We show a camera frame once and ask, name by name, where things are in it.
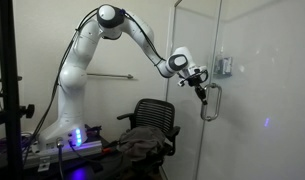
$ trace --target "metal handle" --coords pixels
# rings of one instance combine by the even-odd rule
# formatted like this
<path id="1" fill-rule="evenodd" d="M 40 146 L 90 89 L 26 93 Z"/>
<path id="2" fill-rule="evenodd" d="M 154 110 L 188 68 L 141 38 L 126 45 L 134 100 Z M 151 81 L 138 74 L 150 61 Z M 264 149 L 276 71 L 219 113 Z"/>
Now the metal handle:
<path id="1" fill-rule="evenodd" d="M 215 84 L 215 83 L 211 83 L 211 84 L 207 84 L 204 87 L 204 90 L 207 91 L 208 88 L 218 88 L 218 97 L 216 99 L 216 108 L 215 108 L 215 114 L 214 116 L 205 116 L 205 106 L 202 104 L 202 109 L 201 109 L 201 118 L 205 121 L 212 121 L 214 119 L 216 119 L 219 116 L 220 113 L 220 105 L 221 105 L 221 96 L 222 96 L 222 88 L 221 86 Z"/>

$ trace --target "wire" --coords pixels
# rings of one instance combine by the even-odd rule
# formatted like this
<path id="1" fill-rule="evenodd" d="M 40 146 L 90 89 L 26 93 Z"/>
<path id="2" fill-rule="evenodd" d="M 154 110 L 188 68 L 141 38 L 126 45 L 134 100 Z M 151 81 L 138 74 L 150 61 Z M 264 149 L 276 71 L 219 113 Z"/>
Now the wire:
<path id="1" fill-rule="evenodd" d="M 60 175 L 61 175 L 61 179 L 64 180 L 64 174 L 62 170 L 62 146 L 59 146 L 58 148 L 59 148 L 58 159 L 59 159 Z"/>
<path id="2" fill-rule="evenodd" d="M 115 158 L 115 159 L 113 159 L 113 160 L 111 160 L 111 161 L 95 161 L 95 160 L 92 160 L 92 159 L 85 158 L 85 157 L 83 157 L 81 154 L 79 154 L 79 153 L 74 149 L 74 147 L 73 147 L 71 141 L 69 142 L 69 145 L 70 145 L 72 151 L 73 151 L 80 159 L 83 159 L 83 160 L 88 161 L 88 162 L 99 163 L 99 164 L 102 164 L 102 163 L 110 163 L 110 162 L 114 162 L 115 160 L 119 159 L 120 157 L 121 157 L 121 161 L 120 161 L 120 163 L 119 163 L 118 166 L 120 166 L 120 165 L 122 164 L 122 162 L 123 162 L 123 153 L 122 153 L 120 156 L 118 156 L 117 158 Z"/>
<path id="3" fill-rule="evenodd" d="M 180 73 L 177 73 L 177 74 L 179 75 L 180 78 L 183 79 L 182 82 L 184 82 L 184 81 L 189 81 L 190 79 L 193 79 L 193 78 L 195 78 L 195 77 L 197 77 L 197 76 L 201 76 L 202 74 L 205 74 L 204 80 L 201 80 L 201 82 L 199 82 L 199 83 L 204 83 L 204 82 L 208 79 L 208 77 L 209 77 L 209 73 L 208 73 L 207 70 L 204 70 L 204 71 L 198 72 L 198 73 L 196 73 L 196 74 L 190 75 L 190 76 L 187 77 L 187 78 L 184 78 Z"/>
<path id="4" fill-rule="evenodd" d="M 150 57 L 149 59 L 152 61 L 152 63 L 154 64 L 154 66 L 157 66 L 161 61 L 165 61 L 164 58 L 162 58 L 159 53 L 156 51 L 156 48 L 154 47 L 153 43 L 151 42 L 150 38 L 146 35 L 146 33 L 144 32 L 144 30 L 142 29 L 142 27 L 139 25 L 138 22 L 136 22 L 136 20 L 129 14 L 129 13 L 125 13 L 125 15 L 127 15 L 126 17 L 128 17 L 131 21 L 133 21 L 138 27 L 139 29 L 141 30 L 143 36 L 145 37 L 145 39 L 147 40 L 148 44 L 150 45 L 150 47 L 152 48 L 153 52 L 160 58 L 160 61 L 158 63 L 154 63 Z"/>
<path id="5" fill-rule="evenodd" d="M 47 107 L 45 113 L 44 113 L 43 116 L 41 117 L 41 119 L 40 119 L 40 121 L 39 121 L 37 127 L 35 128 L 35 130 L 34 130 L 32 136 L 31 136 L 31 138 L 30 138 L 30 140 L 29 140 L 29 142 L 28 142 L 27 147 L 24 148 L 24 150 L 23 150 L 23 153 L 26 152 L 25 157 L 24 157 L 24 161 L 23 161 L 23 167 L 24 167 L 24 165 L 25 165 L 25 163 L 26 163 L 26 160 L 27 160 L 27 157 L 28 157 L 28 153 L 29 153 L 30 147 L 31 147 L 31 145 L 32 145 L 32 141 L 36 138 L 37 134 L 38 134 L 39 131 L 41 130 L 41 127 L 42 127 L 42 125 L 43 125 L 43 123 L 44 123 L 44 121 L 45 121 L 45 119 L 46 119 L 46 117 L 47 117 L 47 115 L 48 115 L 48 113 L 49 113 L 49 111 L 50 111 L 50 108 L 51 108 L 51 106 L 52 106 L 52 103 L 53 103 L 53 101 L 54 101 L 55 94 L 56 94 L 56 91 L 57 91 L 57 86 L 58 86 L 58 82 L 59 82 L 60 72 L 61 72 L 62 67 L 63 67 L 63 65 L 64 65 L 64 63 L 65 63 L 65 60 L 66 60 L 66 58 L 67 58 L 67 56 L 68 56 L 68 53 L 70 52 L 70 50 L 71 50 L 71 48 L 72 48 L 72 45 L 73 45 L 73 43 L 75 42 L 75 38 L 77 37 L 77 35 L 79 34 L 79 31 L 83 28 L 83 26 L 84 26 L 84 25 L 85 25 L 94 15 L 95 15 L 95 14 L 93 14 L 93 15 L 90 16 L 90 14 L 92 14 L 93 12 L 95 12 L 97 9 L 98 9 L 98 8 L 92 10 L 90 13 L 88 13 L 88 14 L 82 19 L 81 23 L 80 23 L 79 26 L 76 28 L 76 31 L 75 31 L 75 33 L 74 33 L 74 35 L 73 35 L 73 37 L 72 37 L 72 39 L 71 39 L 71 41 L 70 41 L 70 43 L 69 43 L 67 49 L 66 49 L 66 51 L 64 52 L 64 55 L 63 55 L 62 60 L 61 60 L 61 63 L 60 63 L 60 65 L 59 65 L 58 73 L 57 73 L 56 78 L 55 78 L 55 81 L 54 81 L 54 85 L 53 85 L 53 89 L 52 89 L 52 95 L 51 95 L 50 103 L 49 103 L 49 105 L 48 105 L 48 107 Z"/>
<path id="6" fill-rule="evenodd" d="M 27 132 L 21 132 L 21 147 L 25 148 L 27 146 L 27 142 L 29 141 L 29 137 L 31 136 L 31 133 Z M 6 137 L 0 139 L 0 154 L 7 152 L 6 148 L 7 139 Z"/>

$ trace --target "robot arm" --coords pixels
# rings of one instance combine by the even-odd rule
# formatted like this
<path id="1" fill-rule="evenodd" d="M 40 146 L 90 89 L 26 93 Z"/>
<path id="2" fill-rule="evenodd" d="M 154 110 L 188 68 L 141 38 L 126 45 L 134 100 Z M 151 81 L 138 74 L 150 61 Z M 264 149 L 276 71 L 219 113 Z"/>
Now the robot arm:
<path id="1" fill-rule="evenodd" d="M 190 86 L 195 87 L 198 97 L 203 104 L 206 104 L 205 91 L 200 86 L 207 80 L 206 67 L 197 66 L 186 47 L 176 49 L 169 59 L 164 60 L 153 45 L 152 29 L 134 13 L 103 5 L 98 9 L 97 19 L 104 34 L 103 38 L 115 40 L 121 36 L 122 32 L 127 33 L 141 47 L 161 76 L 170 78 L 178 73 L 181 78 L 178 85 L 184 86 L 187 81 Z M 201 78 L 202 74 L 206 74 L 204 80 Z"/>
<path id="2" fill-rule="evenodd" d="M 66 145 L 72 143 L 80 146 L 85 142 L 83 108 L 86 68 L 101 38 L 117 40 L 122 32 L 128 34 L 141 47 L 161 76 L 170 78 L 178 74 L 181 78 L 179 85 L 183 86 L 187 81 L 189 86 L 195 87 L 198 97 L 206 104 L 205 91 L 200 86 L 207 79 L 201 79 L 201 75 L 207 72 L 206 67 L 197 66 L 187 48 L 176 49 L 171 57 L 164 60 L 153 45 L 152 29 L 135 14 L 110 5 L 103 5 L 96 11 L 97 21 L 91 18 L 81 21 L 64 55 L 66 58 L 59 71 L 58 119 L 39 135 L 38 148 L 42 152 L 52 151 L 58 138 Z"/>

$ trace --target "black mesh chair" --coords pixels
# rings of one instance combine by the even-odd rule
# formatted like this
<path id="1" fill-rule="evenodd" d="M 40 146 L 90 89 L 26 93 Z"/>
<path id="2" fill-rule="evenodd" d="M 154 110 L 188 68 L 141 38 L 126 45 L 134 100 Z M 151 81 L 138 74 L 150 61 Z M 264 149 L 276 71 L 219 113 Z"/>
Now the black mesh chair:
<path id="1" fill-rule="evenodd" d="M 156 99 L 142 99 L 136 105 L 134 113 L 118 116 L 121 120 L 129 118 L 131 129 L 139 126 L 152 126 L 159 128 L 171 145 L 164 143 L 163 149 L 156 155 L 149 155 L 146 159 L 132 162 L 132 168 L 141 174 L 148 174 L 151 171 L 159 172 L 159 166 L 163 164 L 165 156 L 172 156 L 175 153 L 175 137 L 180 132 L 180 127 L 173 127 L 175 108 L 166 101 Z"/>

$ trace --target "glass shower door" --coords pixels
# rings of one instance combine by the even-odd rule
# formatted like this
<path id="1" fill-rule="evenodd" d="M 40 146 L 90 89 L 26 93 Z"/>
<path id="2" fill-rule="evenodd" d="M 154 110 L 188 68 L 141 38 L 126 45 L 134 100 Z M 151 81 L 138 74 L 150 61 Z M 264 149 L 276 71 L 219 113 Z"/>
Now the glass shower door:
<path id="1" fill-rule="evenodd" d="M 182 1 L 175 10 L 173 50 L 186 46 L 197 65 L 212 71 L 214 47 L 217 41 L 220 0 Z M 176 108 L 175 126 L 181 127 L 177 136 L 176 154 L 167 157 L 163 168 L 170 180 L 196 179 L 204 129 L 201 101 L 194 88 L 178 87 L 178 77 L 168 83 L 167 100 Z"/>
<path id="2" fill-rule="evenodd" d="M 233 71 L 212 79 L 224 91 L 198 179 L 305 180 L 305 0 L 223 2 L 218 51 Z"/>

